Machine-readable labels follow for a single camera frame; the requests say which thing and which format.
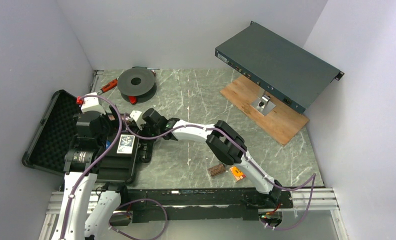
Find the black poker set case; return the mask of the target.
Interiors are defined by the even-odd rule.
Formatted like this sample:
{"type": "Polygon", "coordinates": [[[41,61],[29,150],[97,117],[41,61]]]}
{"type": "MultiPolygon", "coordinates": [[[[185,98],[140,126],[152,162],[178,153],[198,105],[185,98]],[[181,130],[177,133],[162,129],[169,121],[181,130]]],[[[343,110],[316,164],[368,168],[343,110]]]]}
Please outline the black poker set case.
{"type": "Polygon", "coordinates": [[[53,94],[22,164],[57,175],[83,172],[114,143],[91,172],[98,182],[133,183],[138,163],[151,160],[154,142],[126,132],[116,140],[119,122],[113,113],[83,115],[76,101],[65,90],[53,94]]]}

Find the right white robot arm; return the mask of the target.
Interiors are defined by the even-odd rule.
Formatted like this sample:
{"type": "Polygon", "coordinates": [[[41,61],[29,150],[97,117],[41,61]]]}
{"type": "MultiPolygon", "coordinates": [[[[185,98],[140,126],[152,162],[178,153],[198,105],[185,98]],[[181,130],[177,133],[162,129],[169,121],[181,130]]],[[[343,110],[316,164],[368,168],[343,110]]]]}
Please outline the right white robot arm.
{"type": "Polygon", "coordinates": [[[260,200],[248,205],[272,208],[280,202],[280,183],[261,168],[247,150],[244,138],[225,121],[198,124],[175,117],[167,119],[153,108],[146,110],[135,121],[146,137],[206,143],[219,161],[238,168],[254,184],[260,200]]]}

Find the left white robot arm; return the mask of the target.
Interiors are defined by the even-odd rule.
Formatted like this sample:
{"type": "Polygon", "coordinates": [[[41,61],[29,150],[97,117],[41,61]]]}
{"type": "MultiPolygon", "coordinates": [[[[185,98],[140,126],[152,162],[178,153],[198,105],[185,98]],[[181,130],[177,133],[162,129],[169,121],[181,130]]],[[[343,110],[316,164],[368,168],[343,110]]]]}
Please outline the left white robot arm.
{"type": "Polygon", "coordinates": [[[116,144],[112,142],[107,146],[108,136],[115,133],[118,139],[123,128],[120,113],[114,110],[113,115],[118,127],[107,114],[98,111],[75,115],[77,132],[64,158],[64,195],[52,236],[54,240],[99,240],[108,228],[113,211],[128,206],[130,197],[123,192],[124,187],[111,187],[107,183],[97,206],[87,213],[98,176],[92,169],[116,144]]]}

